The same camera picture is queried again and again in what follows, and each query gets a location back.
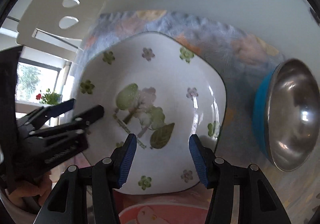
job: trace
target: plate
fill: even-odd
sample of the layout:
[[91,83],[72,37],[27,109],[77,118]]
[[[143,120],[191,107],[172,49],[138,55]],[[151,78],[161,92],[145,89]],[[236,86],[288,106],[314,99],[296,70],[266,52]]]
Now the plate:
[[215,149],[226,90],[204,60],[159,33],[126,39],[91,60],[80,81],[74,114],[97,104],[102,119],[89,127],[91,165],[109,157],[129,133],[137,151],[125,194],[178,192],[199,182],[188,141],[192,134]]

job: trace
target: green flower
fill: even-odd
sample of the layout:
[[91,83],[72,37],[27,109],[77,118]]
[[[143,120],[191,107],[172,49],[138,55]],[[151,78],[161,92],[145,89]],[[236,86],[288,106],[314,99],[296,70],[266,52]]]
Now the green flower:
[[89,95],[91,95],[94,87],[94,84],[91,84],[90,80],[86,80],[85,82],[81,82],[80,84],[81,93],[83,94],[88,93]]
[[213,137],[217,127],[219,127],[218,121],[214,121],[212,124],[208,124],[208,136]]
[[180,53],[180,58],[182,60],[186,60],[187,63],[190,63],[190,60],[195,56],[193,52],[185,47],[180,48]]
[[109,65],[111,65],[111,63],[115,60],[116,58],[114,57],[113,55],[113,52],[112,51],[109,51],[109,52],[104,52],[103,53],[103,58],[102,60],[104,62],[107,62]]
[[118,142],[116,143],[116,147],[119,148],[119,147],[122,147],[124,145],[124,142]]
[[142,190],[151,187],[151,177],[141,176],[141,180],[138,181],[138,185],[141,186]]

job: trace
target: floral placemat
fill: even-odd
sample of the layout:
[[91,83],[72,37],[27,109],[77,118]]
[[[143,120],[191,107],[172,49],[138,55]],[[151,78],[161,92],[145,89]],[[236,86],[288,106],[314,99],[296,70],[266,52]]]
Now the floral placemat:
[[320,203],[318,145],[296,171],[280,172],[260,152],[251,130],[255,92],[264,77],[285,60],[275,47],[233,26],[165,10],[102,14],[82,42],[71,67],[75,97],[86,63],[110,46],[146,31],[161,32],[190,49],[214,67],[227,89],[227,111],[216,155],[247,167],[256,163],[284,204],[293,224],[308,221]]

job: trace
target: metal bowl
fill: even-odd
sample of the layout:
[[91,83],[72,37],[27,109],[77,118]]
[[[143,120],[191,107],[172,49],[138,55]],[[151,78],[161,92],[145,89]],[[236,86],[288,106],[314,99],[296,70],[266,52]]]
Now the metal bowl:
[[253,128],[260,146],[262,138],[267,156],[280,170],[300,167],[316,145],[319,101],[317,82],[300,60],[280,64],[261,84],[256,94]]

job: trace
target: window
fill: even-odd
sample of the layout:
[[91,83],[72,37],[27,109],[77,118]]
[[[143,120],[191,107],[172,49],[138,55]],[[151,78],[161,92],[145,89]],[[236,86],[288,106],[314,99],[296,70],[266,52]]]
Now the window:
[[39,103],[36,95],[48,88],[54,91],[59,72],[59,68],[20,58],[15,99]]

